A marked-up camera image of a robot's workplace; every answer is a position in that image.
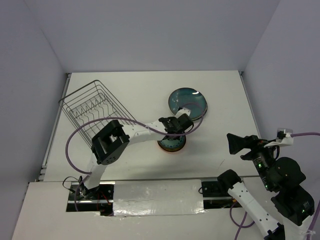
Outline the dark green plate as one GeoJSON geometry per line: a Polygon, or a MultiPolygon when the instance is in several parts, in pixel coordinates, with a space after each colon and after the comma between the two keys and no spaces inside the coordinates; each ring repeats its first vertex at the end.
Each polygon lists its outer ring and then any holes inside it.
{"type": "Polygon", "coordinates": [[[182,87],[174,90],[168,98],[170,111],[175,115],[179,108],[200,109],[208,108],[207,101],[202,93],[189,87],[182,87]]]}

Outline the blue white floral plate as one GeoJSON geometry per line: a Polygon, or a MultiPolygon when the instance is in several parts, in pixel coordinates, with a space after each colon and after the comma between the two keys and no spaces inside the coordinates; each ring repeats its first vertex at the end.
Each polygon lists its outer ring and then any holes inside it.
{"type": "Polygon", "coordinates": [[[191,109],[189,117],[191,118],[192,121],[197,121],[202,118],[208,111],[208,108],[206,107],[205,109],[200,109],[199,107],[193,107],[191,109]]]}

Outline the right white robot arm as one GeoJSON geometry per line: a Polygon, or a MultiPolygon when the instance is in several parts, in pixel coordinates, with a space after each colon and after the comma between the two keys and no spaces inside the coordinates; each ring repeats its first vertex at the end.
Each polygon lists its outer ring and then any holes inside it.
{"type": "Polygon", "coordinates": [[[276,194],[271,201],[282,221],[274,219],[258,203],[232,169],[217,177],[217,190],[223,196],[230,195],[243,207],[265,240],[309,240],[314,234],[320,209],[315,207],[313,197],[301,186],[306,175],[294,159],[274,157],[275,150],[293,145],[295,136],[286,129],[278,130],[275,140],[260,139],[256,135],[226,135],[230,154],[249,150],[240,158],[251,161],[265,189],[276,194]]]}

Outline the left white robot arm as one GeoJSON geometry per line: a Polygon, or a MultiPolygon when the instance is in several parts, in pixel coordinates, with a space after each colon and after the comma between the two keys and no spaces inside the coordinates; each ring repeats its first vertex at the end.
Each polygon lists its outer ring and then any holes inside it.
{"type": "Polygon", "coordinates": [[[117,161],[126,147],[147,141],[173,141],[193,126],[187,113],[179,117],[161,117],[145,126],[121,124],[117,119],[110,121],[91,140],[92,154],[87,165],[90,174],[86,180],[83,180],[84,176],[79,179],[80,194],[88,200],[97,196],[107,166],[117,161]]]}

